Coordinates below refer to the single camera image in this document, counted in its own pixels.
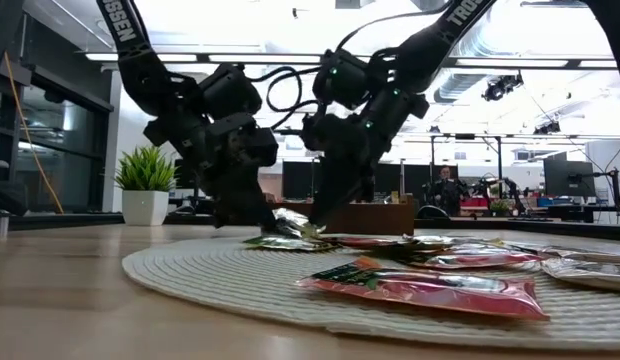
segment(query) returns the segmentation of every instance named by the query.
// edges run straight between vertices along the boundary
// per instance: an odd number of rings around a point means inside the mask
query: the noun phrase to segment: white pot
[[[161,225],[168,213],[168,193],[124,190],[122,208],[127,225]]]

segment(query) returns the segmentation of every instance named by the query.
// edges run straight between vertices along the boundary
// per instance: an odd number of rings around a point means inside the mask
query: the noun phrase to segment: man
[[[448,216],[459,216],[461,201],[465,199],[463,184],[450,179],[450,168],[445,166],[439,171],[439,180],[432,188],[435,194],[435,205],[445,211]]]

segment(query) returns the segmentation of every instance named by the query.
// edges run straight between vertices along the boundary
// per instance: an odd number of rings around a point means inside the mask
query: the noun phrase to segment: orange cable
[[[17,86],[14,83],[14,76],[12,75],[12,66],[10,65],[10,57],[8,57],[8,53],[5,52],[3,53],[3,57],[6,60],[6,66],[8,67],[8,75],[10,76],[10,85],[12,85],[12,94],[14,95],[14,101],[17,105],[17,111],[19,112],[19,118],[21,118],[21,125],[23,125],[23,129],[25,130],[26,133],[26,139],[28,139],[28,143],[30,143],[30,150],[32,150],[32,155],[34,156],[34,161],[37,163],[37,167],[39,168],[39,174],[41,174],[41,177],[43,178],[43,181],[46,184],[46,187],[48,188],[48,191],[50,191],[50,194],[52,195],[52,197],[54,198],[54,202],[57,205],[57,210],[59,210],[60,214],[63,214],[63,207],[61,206],[61,203],[59,202],[59,198],[57,197],[57,193],[54,191],[54,189],[52,188],[52,185],[50,185],[50,181],[48,181],[48,177],[46,176],[46,173],[43,171],[43,167],[41,166],[41,163],[39,162],[39,157],[37,156],[37,152],[34,150],[34,144],[32,144],[32,139],[30,138],[30,130],[28,129],[28,124],[26,124],[26,117],[23,116],[23,110],[21,109],[21,102],[19,101],[19,94],[17,92]],[[15,130],[15,136],[19,136],[19,129]]]

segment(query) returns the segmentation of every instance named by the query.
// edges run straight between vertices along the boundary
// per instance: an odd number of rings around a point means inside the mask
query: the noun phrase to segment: robotic arm
[[[223,225],[223,214],[244,213],[273,227],[257,172],[259,166],[274,164],[277,143],[271,129],[259,128],[252,117],[262,102],[243,68],[221,65],[199,84],[171,73],[152,50],[133,0],[97,1],[115,39],[126,91],[157,116],[144,134],[157,146],[170,142],[196,169],[202,189],[217,202],[218,225]],[[304,119],[299,134],[309,150],[324,152],[311,224],[324,225],[334,210],[354,200],[408,116],[425,116],[429,105],[420,93],[495,1],[451,0],[434,24],[396,48],[377,51],[369,63],[340,47],[324,54],[313,84],[319,109]],[[620,59],[620,0],[584,2]],[[341,119],[326,114],[333,102],[351,110],[365,106]]]

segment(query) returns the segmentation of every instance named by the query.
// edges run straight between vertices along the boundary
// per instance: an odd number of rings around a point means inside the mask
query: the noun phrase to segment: woven placemat
[[[153,247],[124,258],[123,268],[134,281],[171,296],[332,332],[454,345],[620,350],[620,294],[576,288],[539,271],[537,264],[471,273],[534,277],[539,303],[552,317],[550,322],[299,288],[296,280],[351,262],[360,254],[345,249],[319,254],[254,250],[241,244],[243,240],[187,240]]]

